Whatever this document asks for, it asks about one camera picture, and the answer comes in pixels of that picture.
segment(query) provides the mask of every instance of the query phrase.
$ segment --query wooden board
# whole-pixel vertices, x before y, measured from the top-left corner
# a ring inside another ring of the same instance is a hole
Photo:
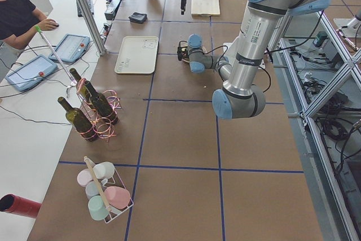
[[[219,16],[219,0],[192,0],[192,15]]]

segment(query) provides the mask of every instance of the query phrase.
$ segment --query wooden handle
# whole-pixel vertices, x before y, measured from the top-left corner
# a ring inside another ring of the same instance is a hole
[[[92,168],[92,166],[91,166],[91,164],[90,164],[90,159],[89,159],[87,156],[84,156],[84,162],[85,162],[86,166],[88,167],[88,169],[89,169],[89,171],[90,171],[90,174],[91,174],[91,176],[92,176],[92,178],[93,178],[93,181],[94,181],[94,183],[95,183],[95,185],[96,185],[96,188],[97,188],[98,191],[99,191],[100,197],[102,197],[102,200],[103,200],[103,203],[104,203],[104,205],[105,205],[105,208],[106,208],[108,211],[111,211],[112,207],[111,207],[111,205],[109,204],[107,197],[105,197],[105,194],[104,194],[104,191],[103,191],[103,189],[102,189],[102,186],[100,185],[100,183],[99,183],[99,181],[98,181],[98,179],[97,179],[97,177],[96,177],[96,175],[95,175],[95,172],[93,171],[93,168]]]

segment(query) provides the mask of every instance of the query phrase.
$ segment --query wine bottle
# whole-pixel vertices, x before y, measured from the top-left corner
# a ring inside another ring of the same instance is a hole
[[[66,110],[67,120],[86,141],[94,141],[98,138],[93,124],[79,108],[72,107],[64,97],[59,97],[58,102]]]
[[[119,120],[117,113],[111,107],[104,94],[97,92],[88,80],[84,82],[84,85],[90,93],[90,102],[98,114],[101,117],[108,118],[112,124],[116,124]]]
[[[81,76],[79,75],[79,73],[77,72],[77,70],[75,70],[74,68],[71,68],[69,70],[69,72],[72,74],[72,76],[74,77],[74,79],[78,82],[81,80]],[[93,105],[90,102],[90,93],[88,91],[88,89],[85,86],[82,86],[79,89],[79,95],[84,99],[84,101],[86,101],[86,103],[89,105],[89,107],[91,109],[94,109]]]

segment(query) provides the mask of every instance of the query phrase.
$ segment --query bottle neck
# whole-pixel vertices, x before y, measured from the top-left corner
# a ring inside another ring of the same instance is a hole
[[[66,110],[66,111],[70,111],[73,109],[73,107],[68,103],[67,100],[65,100],[64,97],[59,97],[58,98],[58,102],[59,104],[61,104],[61,106]]]
[[[88,80],[85,80],[84,86],[88,89],[91,96],[95,97],[99,95],[93,85]]]
[[[71,68],[69,70],[69,72],[72,74],[72,76],[74,77],[74,79],[79,82],[81,79],[81,76],[78,74],[77,70],[75,70],[74,68]]]

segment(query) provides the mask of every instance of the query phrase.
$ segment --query red cylinder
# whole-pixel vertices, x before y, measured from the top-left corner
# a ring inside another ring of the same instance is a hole
[[[41,203],[28,200],[13,194],[8,194],[0,200],[0,211],[19,216],[36,218],[41,207]]]

